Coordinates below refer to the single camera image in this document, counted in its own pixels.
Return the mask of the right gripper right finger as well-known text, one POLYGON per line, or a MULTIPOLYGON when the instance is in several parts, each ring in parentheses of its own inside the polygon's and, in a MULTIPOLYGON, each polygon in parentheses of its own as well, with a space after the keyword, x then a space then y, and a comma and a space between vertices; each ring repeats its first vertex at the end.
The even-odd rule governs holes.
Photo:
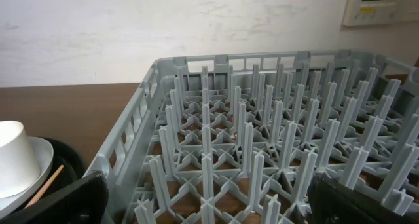
POLYGON ((308 202, 315 223, 415 224, 418 219, 402 216, 376 200, 351 190, 326 175, 314 175, 308 188, 308 202))

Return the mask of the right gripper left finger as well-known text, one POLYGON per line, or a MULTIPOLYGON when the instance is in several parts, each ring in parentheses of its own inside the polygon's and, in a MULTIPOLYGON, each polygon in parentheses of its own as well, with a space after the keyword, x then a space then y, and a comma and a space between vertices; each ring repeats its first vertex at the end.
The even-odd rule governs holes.
POLYGON ((105 175, 95 171, 4 217, 1 224, 100 223, 108 199, 105 175))

